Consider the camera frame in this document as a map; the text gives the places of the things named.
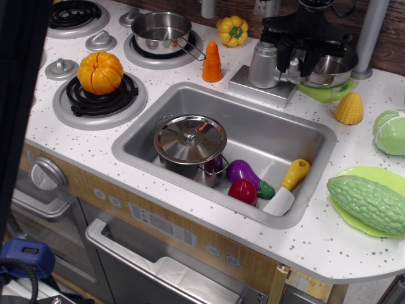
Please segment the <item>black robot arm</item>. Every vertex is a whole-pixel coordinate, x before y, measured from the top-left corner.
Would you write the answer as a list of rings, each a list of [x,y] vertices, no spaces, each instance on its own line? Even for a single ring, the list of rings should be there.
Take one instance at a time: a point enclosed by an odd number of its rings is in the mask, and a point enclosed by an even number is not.
[[[294,50],[305,52],[301,77],[310,75],[325,56],[344,57],[352,35],[325,18],[332,8],[333,1],[299,1],[294,13],[263,19],[260,41],[276,47],[279,72],[287,71]]]

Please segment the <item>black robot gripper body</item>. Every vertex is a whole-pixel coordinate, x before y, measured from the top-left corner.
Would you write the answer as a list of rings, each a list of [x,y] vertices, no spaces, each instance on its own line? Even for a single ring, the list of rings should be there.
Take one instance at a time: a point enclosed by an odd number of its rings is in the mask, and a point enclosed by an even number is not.
[[[342,57],[352,35],[331,24],[326,10],[298,8],[290,15],[264,18],[260,40],[274,46],[319,51],[322,56]]]

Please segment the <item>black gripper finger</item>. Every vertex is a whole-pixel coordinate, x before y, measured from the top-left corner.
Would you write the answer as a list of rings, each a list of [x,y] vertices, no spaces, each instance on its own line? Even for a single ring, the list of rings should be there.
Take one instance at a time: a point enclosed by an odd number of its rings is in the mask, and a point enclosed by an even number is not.
[[[280,72],[285,72],[290,65],[290,56],[293,47],[280,41],[277,46],[277,68]]]
[[[323,50],[320,48],[309,48],[306,50],[301,68],[301,77],[307,77],[312,74],[320,58],[322,57],[322,54]]]

